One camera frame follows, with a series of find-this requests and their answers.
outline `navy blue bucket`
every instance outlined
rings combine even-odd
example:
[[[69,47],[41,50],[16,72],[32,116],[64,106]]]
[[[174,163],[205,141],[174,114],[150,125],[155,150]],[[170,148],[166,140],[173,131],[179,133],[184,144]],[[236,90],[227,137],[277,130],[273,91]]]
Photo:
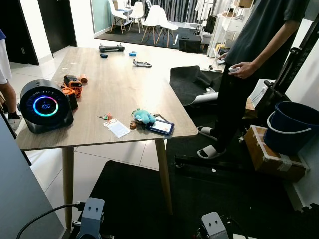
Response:
[[[295,102],[280,102],[275,108],[267,120],[264,142],[277,153],[295,155],[318,134],[319,112]]]

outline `glowing ring light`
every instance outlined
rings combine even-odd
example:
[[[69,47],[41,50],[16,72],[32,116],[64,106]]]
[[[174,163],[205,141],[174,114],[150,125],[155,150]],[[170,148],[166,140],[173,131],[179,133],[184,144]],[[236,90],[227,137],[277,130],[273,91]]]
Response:
[[[43,113],[40,113],[40,112],[36,109],[35,104],[37,103],[38,100],[43,99],[43,98],[49,98],[49,99],[51,99],[51,100],[53,100],[53,101],[55,102],[55,110],[54,110],[52,113],[43,114]],[[34,101],[34,103],[33,103],[33,109],[34,109],[34,111],[35,111],[38,115],[44,116],[44,117],[48,117],[48,116],[54,115],[54,114],[58,111],[58,108],[59,108],[58,102],[57,102],[54,98],[52,98],[52,97],[50,97],[50,96],[41,96],[41,97],[37,98],[37,99]]]

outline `white shorts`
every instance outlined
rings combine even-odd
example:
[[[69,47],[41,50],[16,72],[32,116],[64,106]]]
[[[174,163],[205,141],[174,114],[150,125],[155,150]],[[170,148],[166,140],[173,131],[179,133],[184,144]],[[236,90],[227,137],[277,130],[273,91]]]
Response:
[[[5,47],[5,39],[0,40],[0,84],[8,83],[12,78],[8,54]]]

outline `person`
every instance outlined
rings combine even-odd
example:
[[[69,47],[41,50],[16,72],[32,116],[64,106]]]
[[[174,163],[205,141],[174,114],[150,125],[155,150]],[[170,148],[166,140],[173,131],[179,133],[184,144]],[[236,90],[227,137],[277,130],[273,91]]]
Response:
[[[258,79],[278,78],[307,3],[307,0],[256,0],[234,46],[219,57],[224,58],[226,65],[217,99],[217,122],[214,128],[198,128],[200,134],[213,140],[213,145],[199,150],[200,158],[214,159],[226,152]],[[229,67],[240,68],[230,72]]]
[[[8,81],[12,78],[9,58],[5,46],[5,34],[0,29],[0,91],[5,101],[1,100],[4,111],[8,111],[8,122],[16,131],[21,123],[22,116],[16,112],[16,93]]]

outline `stuffed animal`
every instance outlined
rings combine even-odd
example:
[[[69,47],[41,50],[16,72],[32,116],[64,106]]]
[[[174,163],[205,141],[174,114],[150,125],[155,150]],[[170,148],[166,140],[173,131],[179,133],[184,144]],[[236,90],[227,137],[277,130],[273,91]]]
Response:
[[[144,124],[155,123],[154,116],[150,115],[146,110],[137,109],[134,111],[133,116],[136,120],[141,121]]]

